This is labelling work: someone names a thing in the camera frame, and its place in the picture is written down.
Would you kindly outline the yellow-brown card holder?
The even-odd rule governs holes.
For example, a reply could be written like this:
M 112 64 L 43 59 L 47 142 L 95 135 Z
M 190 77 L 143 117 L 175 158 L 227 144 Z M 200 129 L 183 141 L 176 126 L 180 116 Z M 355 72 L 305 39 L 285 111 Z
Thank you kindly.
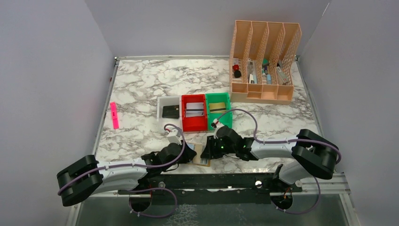
M 194 156 L 194 158 L 189 162 L 189 164 L 192 165 L 198 165 L 198 166 L 202 166 L 202 167 L 210 167 L 211 165 L 211 161 L 209 160 L 209 164 L 208 165 L 201 165 L 200 164 L 200 159 L 201 159 L 201 153 L 204 150 L 205 145 L 203 144 L 195 144 L 195 143 L 187 143 L 188 147 L 192 150 L 194 150 L 196 152 L 196 155 Z

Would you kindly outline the red plastic bin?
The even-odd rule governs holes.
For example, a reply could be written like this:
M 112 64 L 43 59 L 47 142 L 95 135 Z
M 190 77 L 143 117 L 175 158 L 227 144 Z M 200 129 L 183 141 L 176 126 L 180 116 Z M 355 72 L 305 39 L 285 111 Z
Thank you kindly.
M 181 116 L 184 132 L 206 131 L 208 125 L 205 95 L 182 95 Z

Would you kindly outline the green plastic bin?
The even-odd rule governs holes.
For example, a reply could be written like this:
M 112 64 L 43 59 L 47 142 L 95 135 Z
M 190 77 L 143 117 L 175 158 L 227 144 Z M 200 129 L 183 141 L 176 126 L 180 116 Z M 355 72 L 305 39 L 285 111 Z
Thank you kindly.
M 214 130 L 212 123 L 214 119 L 231 109 L 230 95 L 224 93 L 206 93 L 208 130 Z

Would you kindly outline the white plastic bin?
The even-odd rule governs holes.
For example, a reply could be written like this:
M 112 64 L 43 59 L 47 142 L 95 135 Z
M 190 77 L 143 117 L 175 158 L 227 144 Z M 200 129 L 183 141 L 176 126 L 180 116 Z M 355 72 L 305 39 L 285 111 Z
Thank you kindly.
M 157 122 L 160 127 L 172 123 L 181 127 L 181 96 L 162 96 L 157 100 Z

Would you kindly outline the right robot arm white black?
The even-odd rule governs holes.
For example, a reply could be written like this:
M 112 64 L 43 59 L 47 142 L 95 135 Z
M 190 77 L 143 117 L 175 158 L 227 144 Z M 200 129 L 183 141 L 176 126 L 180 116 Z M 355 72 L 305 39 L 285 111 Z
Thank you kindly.
M 308 177 L 329 180 L 342 159 L 336 145 L 308 129 L 284 140 L 259 141 L 254 137 L 242 137 L 235 130 L 223 126 L 208 136 L 201 158 L 219 159 L 226 154 L 234 154 L 243 161 L 293 159 L 289 164 L 280 164 L 274 173 L 274 182 L 281 186 L 290 186 Z

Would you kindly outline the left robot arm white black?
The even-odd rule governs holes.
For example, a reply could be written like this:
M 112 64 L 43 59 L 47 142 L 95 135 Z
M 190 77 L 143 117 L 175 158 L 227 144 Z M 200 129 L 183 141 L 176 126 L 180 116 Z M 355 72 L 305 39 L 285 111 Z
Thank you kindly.
M 98 161 L 94 155 L 86 155 L 57 173 L 57 194 L 62 205 L 68 207 L 97 193 L 146 188 L 148 179 L 159 176 L 172 165 L 189 163 L 196 155 L 187 144 L 176 143 L 129 161 Z

